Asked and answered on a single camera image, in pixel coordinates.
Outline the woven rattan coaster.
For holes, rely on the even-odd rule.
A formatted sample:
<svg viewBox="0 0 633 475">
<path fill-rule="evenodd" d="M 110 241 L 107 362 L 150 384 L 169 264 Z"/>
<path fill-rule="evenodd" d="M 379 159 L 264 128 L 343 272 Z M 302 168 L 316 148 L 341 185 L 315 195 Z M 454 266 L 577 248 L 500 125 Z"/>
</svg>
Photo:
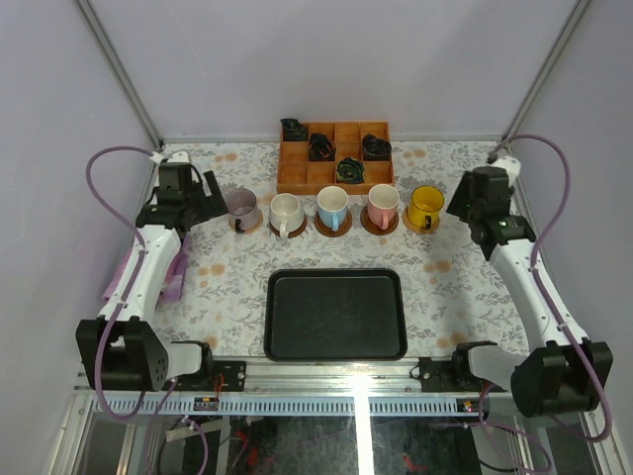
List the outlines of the woven rattan coaster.
<svg viewBox="0 0 633 475">
<path fill-rule="evenodd" d="M 439 227 L 440 213 L 410 205 L 403 211 L 403 219 L 408 230 L 416 234 L 431 234 Z"/>
<path fill-rule="evenodd" d="M 233 215 L 228 217 L 228 226 L 232 231 L 239 235 L 248 235 L 254 233 L 263 223 L 263 213 L 257 208 L 246 216 L 235 218 Z"/>
</svg>

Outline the purple glass mug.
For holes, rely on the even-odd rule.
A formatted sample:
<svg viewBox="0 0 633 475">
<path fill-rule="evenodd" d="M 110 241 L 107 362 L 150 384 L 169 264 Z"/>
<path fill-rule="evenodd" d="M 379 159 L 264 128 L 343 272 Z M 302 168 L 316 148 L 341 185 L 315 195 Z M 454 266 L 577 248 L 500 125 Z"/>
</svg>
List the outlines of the purple glass mug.
<svg viewBox="0 0 633 475">
<path fill-rule="evenodd" d="M 246 188 L 237 188 L 230 191 L 225 198 L 228 216 L 243 217 L 257 209 L 255 194 Z"/>
</svg>

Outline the yellow black mug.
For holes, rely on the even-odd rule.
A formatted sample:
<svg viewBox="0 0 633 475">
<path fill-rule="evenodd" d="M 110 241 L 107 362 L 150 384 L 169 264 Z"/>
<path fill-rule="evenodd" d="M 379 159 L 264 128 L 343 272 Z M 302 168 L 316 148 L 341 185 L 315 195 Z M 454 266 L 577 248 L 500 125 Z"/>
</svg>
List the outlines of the yellow black mug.
<svg viewBox="0 0 633 475">
<path fill-rule="evenodd" d="M 444 206 L 444 195 L 435 187 L 420 186 L 412 192 L 408 205 L 428 211 L 438 210 L 440 213 Z"/>
</svg>

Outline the cream speckled mug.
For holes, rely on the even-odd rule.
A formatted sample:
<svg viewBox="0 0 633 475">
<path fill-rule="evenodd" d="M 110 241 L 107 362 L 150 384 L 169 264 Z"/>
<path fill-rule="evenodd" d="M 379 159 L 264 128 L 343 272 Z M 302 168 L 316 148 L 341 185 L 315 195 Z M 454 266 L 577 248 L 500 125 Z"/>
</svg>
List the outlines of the cream speckled mug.
<svg viewBox="0 0 633 475">
<path fill-rule="evenodd" d="M 305 212 L 301 201 L 293 194 L 276 195 L 270 203 L 269 224 L 280 239 L 286 239 L 303 224 Z"/>
</svg>

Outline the brown wooden coaster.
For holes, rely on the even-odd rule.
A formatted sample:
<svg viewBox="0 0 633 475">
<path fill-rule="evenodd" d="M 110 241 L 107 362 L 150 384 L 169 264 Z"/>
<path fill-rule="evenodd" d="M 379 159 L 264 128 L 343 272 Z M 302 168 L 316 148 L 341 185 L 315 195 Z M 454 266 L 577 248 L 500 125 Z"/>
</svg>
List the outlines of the brown wooden coaster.
<svg viewBox="0 0 633 475">
<path fill-rule="evenodd" d="M 360 222 L 362 227 L 371 235 L 374 236 L 386 236 L 391 234 L 399 224 L 399 216 L 394 215 L 388 222 L 388 226 L 383 230 L 378 225 L 375 225 L 369 218 L 368 207 L 365 206 L 360 215 Z"/>
<path fill-rule="evenodd" d="M 304 216 L 304 220 L 301 223 L 301 225 L 296 230 L 290 232 L 286 238 L 289 239 L 289 238 L 296 238 L 296 237 L 298 237 L 300 234 L 302 234 L 304 232 L 304 230 L 308 226 L 308 222 L 309 222 L 308 216 Z M 277 230 L 270 223 L 268 225 L 269 225 L 268 227 L 269 227 L 269 230 L 271 231 L 271 233 L 273 235 L 275 235 L 277 238 L 281 238 L 279 230 Z"/>
<path fill-rule="evenodd" d="M 339 229 L 335 232 L 332 229 L 328 228 L 320 219 L 319 214 L 315 214 L 314 224 L 316 230 L 323 236 L 327 238 L 340 238 L 347 234 L 352 228 L 352 215 L 351 212 L 348 211 L 346 213 L 345 219 L 342 224 L 339 226 Z"/>
</svg>

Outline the pink ceramic mug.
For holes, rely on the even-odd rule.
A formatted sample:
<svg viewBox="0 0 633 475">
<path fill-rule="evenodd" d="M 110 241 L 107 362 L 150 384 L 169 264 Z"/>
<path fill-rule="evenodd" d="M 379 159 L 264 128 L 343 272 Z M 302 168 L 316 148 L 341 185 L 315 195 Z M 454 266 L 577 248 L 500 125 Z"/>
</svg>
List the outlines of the pink ceramic mug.
<svg viewBox="0 0 633 475">
<path fill-rule="evenodd" d="M 400 203 L 398 190 L 388 184 L 373 186 L 368 194 L 368 217 L 370 221 L 382 231 L 389 227 L 393 217 L 397 214 Z"/>
</svg>

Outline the light blue mug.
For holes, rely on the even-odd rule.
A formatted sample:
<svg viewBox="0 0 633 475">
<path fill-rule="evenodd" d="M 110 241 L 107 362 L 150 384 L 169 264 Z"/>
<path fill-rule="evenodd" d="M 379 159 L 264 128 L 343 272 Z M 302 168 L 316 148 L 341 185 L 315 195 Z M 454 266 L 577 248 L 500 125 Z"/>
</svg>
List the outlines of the light blue mug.
<svg viewBox="0 0 633 475">
<path fill-rule="evenodd" d="M 348 195 L 338 186 L 327 186 L 317 194 L 317 213 L 320 221 L 337 233 L 347 216 Z"/>
</svg>

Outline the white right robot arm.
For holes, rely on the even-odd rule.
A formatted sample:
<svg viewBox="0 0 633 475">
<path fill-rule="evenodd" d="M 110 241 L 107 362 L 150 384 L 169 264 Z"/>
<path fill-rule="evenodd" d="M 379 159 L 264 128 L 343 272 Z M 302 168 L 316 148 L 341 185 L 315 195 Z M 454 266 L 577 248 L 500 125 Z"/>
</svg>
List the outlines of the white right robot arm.
<svg viewBox="0 0 633 475">
<path fill-rule="evenodd" d="M 501 277 L 521 317 L 529 354 L 502 350 L 492 341 L 460 343 L 451 378 L 462 390 L 487 381 L 512 395 L 526 417 L 594 410 L 613 362 L 604 342 L 592 341 L 575 322 L 544 269 L 536 235 L 510 212 L 507 171 L 480 166 L 463 174 L 447 208 L 466 223 L 472 241 Z"/>
</svg>

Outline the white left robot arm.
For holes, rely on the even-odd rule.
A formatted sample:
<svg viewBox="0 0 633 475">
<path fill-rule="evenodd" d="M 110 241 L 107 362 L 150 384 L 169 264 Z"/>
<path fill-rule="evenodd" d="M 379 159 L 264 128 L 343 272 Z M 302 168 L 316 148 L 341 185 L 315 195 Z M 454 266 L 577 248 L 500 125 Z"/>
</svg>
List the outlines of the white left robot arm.
<svg viewBox="0 0 633 475">
<path fill-rule="evenodd" d="M 183 387 L 210 388 L 217 367 L 208 344 L 165 343 L 152 323 L 165 278 L 191 229 L 223 215 L 215 176 L 189 162 L 165 162 L 158 184 L 135 220 L 137 242 L 113 294 L 75 337 L 89 384 L 101 391 L 156 392 L 177 378 Z"/>
</svg>

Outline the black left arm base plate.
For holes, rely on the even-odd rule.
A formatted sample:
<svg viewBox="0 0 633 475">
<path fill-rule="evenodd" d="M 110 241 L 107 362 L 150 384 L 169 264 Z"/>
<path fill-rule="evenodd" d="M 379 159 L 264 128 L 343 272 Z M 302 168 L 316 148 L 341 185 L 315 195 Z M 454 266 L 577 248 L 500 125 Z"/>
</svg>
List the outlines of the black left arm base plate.
<svg viewBox="0 0 633 475">
<path fill-rule="evenodd" d="M 197 391 L 214 393 L 243 392 L 246 381 L 245 361 L 220 360 L 203 368 L 202 376 L 196 384 Z"/>
</svg>

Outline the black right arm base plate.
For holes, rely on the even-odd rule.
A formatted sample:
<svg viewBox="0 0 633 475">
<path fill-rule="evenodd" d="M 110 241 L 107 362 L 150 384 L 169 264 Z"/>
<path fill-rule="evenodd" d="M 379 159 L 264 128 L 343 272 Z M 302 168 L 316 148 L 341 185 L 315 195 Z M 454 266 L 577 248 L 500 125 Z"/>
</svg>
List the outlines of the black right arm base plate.
<svg viewBox="0 0 633 475">
<path fill-rule="evenodd" d="M 421 357 L 418 360 L 421 390 L 427 393 L 464 392 L 450 359 Z"/>
</svg>

